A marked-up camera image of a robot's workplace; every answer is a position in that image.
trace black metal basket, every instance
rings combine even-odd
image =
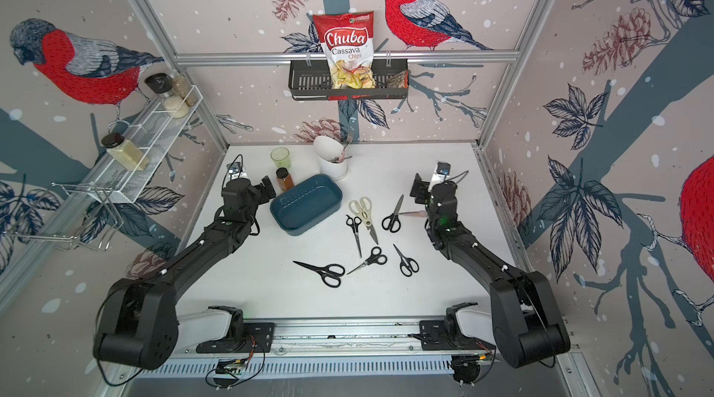
[[[311,67],[307,61],[291,61],[288,87],[294,100],[404,99],[408,87],[386,87],[386,82],[406,69],[406,59],[392,59],[390,66],[387,66],[386,59],[375,59],[372,62],[372,74],[377,85],[375,89],[331,89],[327,61],[312,61]]]

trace scissors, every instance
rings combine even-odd
[[[377,241],[377,232],[374,231],[374,226],[372,226],[372,201],[369,197],[362,197],[359,201],[352,200],[348,208],[350,208],[352,214],[362,217],[362,222],[364,222],[364,226],[369,230],[372,239],[374,239],[374,243],[379,243]]]
[[[404,200],[404,194],[402,194],[401,197],[399,197],[399,201],[397,202],[396,208],[394,208],[394,212],[392,214],[389,214],[382,220],[382,229],[385,231],[389,231],[390,233],[396,233],[397,231],[401,230],[401,222],[399,222],[399,208],[401,208],[401,203]],[[398,223],[399,226],[395,229],[394,224]]]
[[[360,268],[366,267],[373,263],[378,263],[381,266],[383,266],[384,264],[387,263],[387,256],[384,256],[382,254],[382,249],[379,247],[374,247],[372,249],[372,255],[370,257],[368,257],[364,262],[359,264],[357,266],[357,268],[355,268],[354,270],[352,270],[350,273],[347,273],[347,274],[354,273],[355,271],[359,270]]]
[[[352,218],[349,214],[347,215],[347,226],[352,228],[352,232],[355,233],[355,241],[357,241],[357,251],[359,251],[359,258],[362,259],[362,247],[359,245],[359,234],[357,233],[357,227],[362,223],[362,219],[359,217]]]
[[[419,271],[419,264],[416,263],[416,260],[412,258],[407,258],[405,255],[399,251],[396,245],[394,245],[394,249],[397,250],[397,254],[401,258],[399,262],[399,270],[401,270],[402,274],[406,276],[407,278],[413,274],[415,274],[417,271]]]
[[[315,267],[308,263],[299,262],[297,260],[293,260],[293,262],[301,267],[307,268],[308,270],[312,270],[318,275],[322,276],[322,281],[328,287],[337,288],[340,286],[340,284],[342,284],[340,276],[344,276],[345,268],[338,263],[331,263],[330,265],[325,267]],[[335,269],[342,270],[342,273],[335,271]]]

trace black-handled scissors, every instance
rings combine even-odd
[[[402,274],[406,276],[407,278],[413,274],[415,274],[417,271],[419,271],[419,264],[416,263],[416,260],[412,258],[408,258],[405,255],[399,251],[396,245],[394,245],[394,249],[397,250],[397,254],[401,258],[399,262],[399,270],[401,270]]]
[[[378,264],[381,265],[381,266],[383,266],[384,264],[387,263],[387,256],[384,256],[384,255],[382,254],[382,249],[381,249],[381,248],[379,248],[379,247],[374,247],[374,248],[372,249],[372,255],[371,255],[370,257],[368,257],[367,259],[365,259],[364,262],[362,262],[361,264],[359,264],[359,265],[357,266],[357,268],[355,268],[354,270],[352,270],[350,273],[353,273],[353,272],[359,270],[359,269],[362,268],[362,267],[367,267],[368,265],[370,265],[370,264],[372,264],[372,263],[378,263]]]
[[[397,231],[401,230],[401,222],[399,222],[399,208],[401,208],[401,203],[403,200],[404,194],[399,197],[399,201],[397,202],[396,208],[394,208],[394,212],[392,214],[389,214],[382,220],[383,230],[389,231],[390,233],[396,233]]]
[[[359,244],[359,234],[357,233],[357,227],[362,223],[362,219],[359,217],[352,218],[349,214],[347,215],[347,226],[352,228],[352,232],[355,233],[355,241],[357,241],[357,251],[359,252],[359,258],[362,259],[362,247]]]
[[[327,265],[325,267],[315,267],[308,263],[299,262],[297,260],[293,260],[293,262],[301,267],[307,268],[308,270],[312,270],[318,275],[322,276],[322,281],[328,287],[337,288],[340,286],[340,284],[342,284],[340,276],[344,276],[345,268],[338,263],[331,263],[330,265]]]

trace white table surface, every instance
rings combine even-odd
[[[278,188],[276,167],[270,152],[277,145],[231,146],[223,168],[213,182],[209,197],[192,232],[192,241],[213,221],[223,205],[221,181],[225,165],[243,154],[245,170],[253,184],[268,175]],[[318,173],[316,155],[309,145],[288,145],[295,184]],[[342,189],[338,211],[300,236],[289,236],[278,227],[269,204],[258,208],[259,236],[249,236],[233,254],[218,262],[179,300],[179,315],[199,312],[210,305],[241,308],[245,318],[344,318],[382,316],[436,316],[450,305],[483,300],[486,290],[463,268],[435,250],[424,231],[424,218],[401,217],[402,229],[389,233],[381,221],[391,214],[401,194],[401,211],[417,211],[423,205],[409,197],[414,174],[430,179],[436,161],[451,163],[451,172],[469,170],[459,183],[459,220],[482,244],[509,263],[513,257],[493,208],[486,183],[469,143],[353,144],[348,154],[349,174],[336,181]],[[379,246],[388,258],[383,266],[372,264],[342,277],[339,288],[323,284],[317,273],[297,266],[300,260],[314,266],[338,263],[347,271],[360,264],[352,230],[345,224],[350,200],[369,196]],[[364,224],[359,226],[362,254],[375,246]],[[407,278],[399,271],[402,253],[414,258],[419,272]]]

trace metal vent grille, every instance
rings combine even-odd
[[[142,372],[139,378],[204,377],[219,359],[198,358],[169,360],[154,371]],[[255,356],[243,376],[255,374],[263,359]],[[427,375],[453,374],[451,356],[374,356],[340,358],[266,358],[263,371],[255,379],[326,377],[336,375]],[[229,375],[217,378],[230,378]]]

